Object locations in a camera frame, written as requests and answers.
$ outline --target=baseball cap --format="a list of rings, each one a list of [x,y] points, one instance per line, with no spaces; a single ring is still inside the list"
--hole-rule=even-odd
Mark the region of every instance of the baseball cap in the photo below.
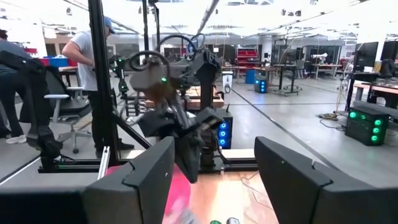
[[[109,31],[111,34],[115,34],[116,32],[114,31],[112,27],[112,20],[109,17],[104,16],[104,25],[109,27]]]

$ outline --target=gray t-shirt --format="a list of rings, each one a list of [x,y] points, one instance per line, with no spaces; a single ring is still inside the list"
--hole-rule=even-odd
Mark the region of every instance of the gray t-shirt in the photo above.
[[[0,51],[3,50],[26,59],[32,58],[20,46],[6,40],[0,40]],[[16,71],[5,65],[0,65],[0,75],[9,75],[10,73],[16,73]]]
[[[82,55],[88,59],[94,60],[93,41],[90,31],[77,33],[70,40],[79,46]],[[82,63],[78,63],[77,67],[81,87],[86,91],[97,91],[97,79],[93,67]]]

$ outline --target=gray floor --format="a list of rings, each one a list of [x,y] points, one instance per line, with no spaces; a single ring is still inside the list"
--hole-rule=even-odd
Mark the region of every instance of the gray floor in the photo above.
[[[376,187],[396,187],[396,133],[391,131],[387,134],[385,146],[366,147],[347,138],[342,131],[325,127],[320,124],[316,115],[331,113],[337,106],[341,110],[344,108],[344,100],[341,100],[340,104],[336,103],[338,82],[298,80],[297,83],[303,90],[299,96],[288,97],[272,93],[262,95],[255,93],[252,86],[233,85],[234,91],[226,95],[226,102],[230,104],[230,111],[234,116],[233,148],[252,148],[256,136],[265,136]],[[343,122],[344,119],[341,119],[338,122],[326,121],[326,124],[336,126]],[[52,128],[54,133],[68,131],[68,127],[61,124],[55,124]],[[121,130],[119,135],[125,142],[135,143]],[[94,157],[92,139],[79,139],[78,144],[81,149],[79,155],[72,154],[69,141],[65,143],[63,153],[79,158]],[[26,144],[8,146],[3,140],[0,141],[0,153],[0,177],[37,156],[37,152]],[[39,165],[39,162],[32,163],[1,187],[85,185],[94,181],[96,177],[96,174],[38,174]]]

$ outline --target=black box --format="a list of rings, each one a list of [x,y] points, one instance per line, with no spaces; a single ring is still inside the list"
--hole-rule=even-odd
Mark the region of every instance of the black box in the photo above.
[[[222,108],[218,108],[217,113],[224,119],[224,123],[217,129],[218,142],[223,149],[231,149],[233,116]]]
[[[365,146],[384,144],[389,115],[365,107],[353,107],[348,114],[345,135]]]

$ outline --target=pink object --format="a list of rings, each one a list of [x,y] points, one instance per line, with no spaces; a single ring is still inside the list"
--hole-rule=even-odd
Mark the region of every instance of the pink object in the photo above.
[[[119,166],[108,168],[105,175],[112,174]],[[191,186],[188,179],[184,176],[180,168],[174,164],[172,183],[170,185],[169,196],[167,197],[165,216],[173,213],[180,213],[189,208],[189,199],[191,196]]]

